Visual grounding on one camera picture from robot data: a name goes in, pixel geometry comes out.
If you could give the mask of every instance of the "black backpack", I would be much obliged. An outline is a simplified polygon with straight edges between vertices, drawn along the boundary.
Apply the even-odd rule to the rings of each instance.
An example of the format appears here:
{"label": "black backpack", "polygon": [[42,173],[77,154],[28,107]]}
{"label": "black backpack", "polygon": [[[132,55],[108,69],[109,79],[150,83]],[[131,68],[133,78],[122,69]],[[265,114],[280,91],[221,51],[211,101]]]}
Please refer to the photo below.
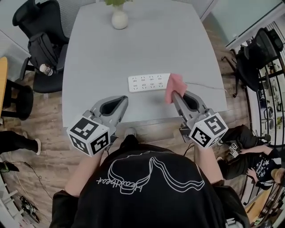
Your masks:
{"label": "black backpack", "polygon": [[30,61],[36,69],[42,64],[56,69],[61,48],[53,45],[46,33],[32,36],[28,42],[28,50],[31,55]]}

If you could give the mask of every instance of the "power outlet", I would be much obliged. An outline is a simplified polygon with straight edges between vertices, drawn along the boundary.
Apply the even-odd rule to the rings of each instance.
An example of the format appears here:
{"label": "power outlet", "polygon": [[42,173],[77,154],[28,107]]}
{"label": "power outlet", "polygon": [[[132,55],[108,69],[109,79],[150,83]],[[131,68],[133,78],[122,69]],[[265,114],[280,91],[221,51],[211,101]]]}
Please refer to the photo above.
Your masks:
{"label": "power outlet", "polygon": [[170,73],[146,74],[128,77],[129,91],[131,93],[165,90]]}

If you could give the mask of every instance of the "white table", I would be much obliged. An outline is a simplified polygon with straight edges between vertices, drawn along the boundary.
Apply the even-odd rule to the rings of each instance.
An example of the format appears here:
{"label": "white table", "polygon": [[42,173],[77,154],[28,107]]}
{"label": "white table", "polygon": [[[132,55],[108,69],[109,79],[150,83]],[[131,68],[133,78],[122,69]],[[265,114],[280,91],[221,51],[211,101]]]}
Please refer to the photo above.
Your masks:
{"label": "white table", "polygon": [[[172,0],[125,3],[126,29],[112,27],[112,6],[104,2],[80,8],[69,41],[63,78],[63,127],[98,100],[129,97],[122,122],[177,117],[164,102],[164,90],[130,93],[129,76],[179,73],[185,82],[223,88],[207,33],[191,4]],[[214,111],[227,109],[225,92],[199,85],[188,90]]]}

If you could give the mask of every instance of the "white vase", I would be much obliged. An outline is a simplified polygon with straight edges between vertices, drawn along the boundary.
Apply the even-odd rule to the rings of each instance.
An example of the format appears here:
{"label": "white vase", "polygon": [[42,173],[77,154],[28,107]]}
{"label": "white vase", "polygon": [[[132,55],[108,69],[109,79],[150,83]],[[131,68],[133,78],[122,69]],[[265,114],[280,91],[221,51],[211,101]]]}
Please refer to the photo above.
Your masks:
{"label": "white vase", "polygon": [[128,26],[128,15],[123,10],[123,4],[114,6],[112,25],[115,29],[124,29],[126,26]]}

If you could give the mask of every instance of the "black pants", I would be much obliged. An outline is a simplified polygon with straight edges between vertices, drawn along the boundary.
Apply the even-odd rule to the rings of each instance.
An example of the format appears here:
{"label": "black pants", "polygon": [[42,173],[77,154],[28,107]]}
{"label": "black pants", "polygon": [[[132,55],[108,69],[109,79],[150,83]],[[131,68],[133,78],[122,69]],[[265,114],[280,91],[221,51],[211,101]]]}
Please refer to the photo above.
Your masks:
{"label": "black pants", "polygon": [[230,162],[219,160],[218,164],[226,180],[234,179],[240,175],[245,175],[249,167],[248,157],[249,154],[239,155]]}
{"label": "black pants", "polygon": [[36,140],[30,140],[13,131],[0,132],[0,154],[18,149],[27,149],[37,153],[38,145]]}
{"label": "black pants", "polygon": [[[222,137],[223,142],[229,142],[233,140],[236,140],[238,146],[244,149],[249,149],[263,144],[262,141],[260,141],[258,137],[254,136],[251,130],[245,125],[229,129]],[[248,168],[251,168],[248,164],[248,159],[250,156],[250,154],[244,154],[239,155],[230,162],[223,160],[218,161],[223,177],[226,180],[230,180],[240,175],[246,174]]]}
{"label": "black pants", "polygon": [[223,142],[229,142],[236,140],[238,146],[244,149],[249,149],[258,145],[262,145],[262,142],[258,137],[254,136],[251,130],[245,126],[237,126],[230,128],[222,137]]}

